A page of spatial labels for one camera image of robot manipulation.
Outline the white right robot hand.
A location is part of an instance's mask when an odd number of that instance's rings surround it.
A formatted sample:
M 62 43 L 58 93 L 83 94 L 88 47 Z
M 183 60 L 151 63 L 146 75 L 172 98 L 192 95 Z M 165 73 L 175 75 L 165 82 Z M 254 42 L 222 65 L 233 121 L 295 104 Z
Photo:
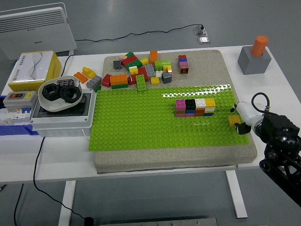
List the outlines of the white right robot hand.
M 235 103 L 230 112 L 234 112 L 235 110 L 243 121 L 241 124 L 235 123 L 235 129 L 238 134 L 244 135 L 253 130 L 258 135 L 263 121 L 263 113 L 257 111 L 251 103 L 247 102 Z

